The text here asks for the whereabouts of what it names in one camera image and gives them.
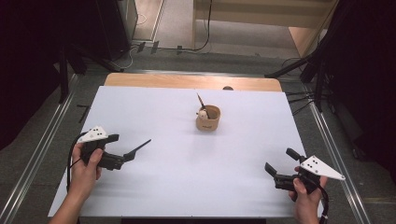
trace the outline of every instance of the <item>human hand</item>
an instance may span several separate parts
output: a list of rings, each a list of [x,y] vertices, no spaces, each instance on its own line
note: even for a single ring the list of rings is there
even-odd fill
[[[327,183],[327,177],[320,177],[320,185],[324,188]],[[294,217],[300,224],[318,224],[318,206],[322,197],[320,189],[315,189],[311,194],[307,194],[303,181],[299,178],[293,180],[294,188],[298,194],[297,201],[294,205]],[[296,197],[296,192],[289,191],[291,199]]]
[[[67,194],[83,203],[88,199],[96,180],[101,176],[102,168],[97,164],[102,159],[103,150],[97,148],[86,165],[83,160],[78,161],[82,146],[83,144],[76,144],[73,148],[73,162],[77,162],[72,167],[72,180]]]

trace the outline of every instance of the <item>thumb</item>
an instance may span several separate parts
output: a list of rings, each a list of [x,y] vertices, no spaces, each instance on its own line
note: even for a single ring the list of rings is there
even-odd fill
[[[99,161],[102,159],[103,150],[97,148],[90,156],[90,161],[88,162],[87,167],[92,170],[96,170],[96,166]]]
[[[293,179],[293,185],[294,185],[295,190],[299,194],[299,196],[301,194],[306,194],[305,185],[304,185],[303,181],[301,181],[299,178],[294,178]]]

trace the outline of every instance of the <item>small wooden basket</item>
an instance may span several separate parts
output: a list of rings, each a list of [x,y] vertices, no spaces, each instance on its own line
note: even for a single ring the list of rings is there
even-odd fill
[[[206,113],[210,119],[202,119],[200,116],[196,119],[197,128],[201,131],[215,131],[219,126],[220,109],[215,105],[206,105]]]

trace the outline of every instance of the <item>white triangular marker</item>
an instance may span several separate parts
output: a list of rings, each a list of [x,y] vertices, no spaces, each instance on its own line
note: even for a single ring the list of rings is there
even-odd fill
[[[306,161],[302,162],[300,166],[314,175],[325,175],[329,178],[339,180],[346,179],[343,175],[336,172],[332,167],[318,159],[316,156],[311,156]]]
[[[101,139],[105,139],[105,138],[108,138],[107,133],[105,132],[105,129],[103,129],[101,126],[95,126],[94,128],[90,129],[89,132],[82,135],[78,139],[78,143],[91,142],[91,141],[101,140]]]

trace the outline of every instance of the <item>white tabletop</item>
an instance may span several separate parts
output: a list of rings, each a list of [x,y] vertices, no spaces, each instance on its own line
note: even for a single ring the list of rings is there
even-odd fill
[[[195,127],[197,92],[221,110],[214,132]],[[293,175],[287,147],[304,155],[283,92],[100,87],[82,132],[96,125],[120,135],[108,153],[152,141],[103,171],[82,217],[292,217],[288,193],[264,170]],[[65,194],[64,175],[49,217]]]

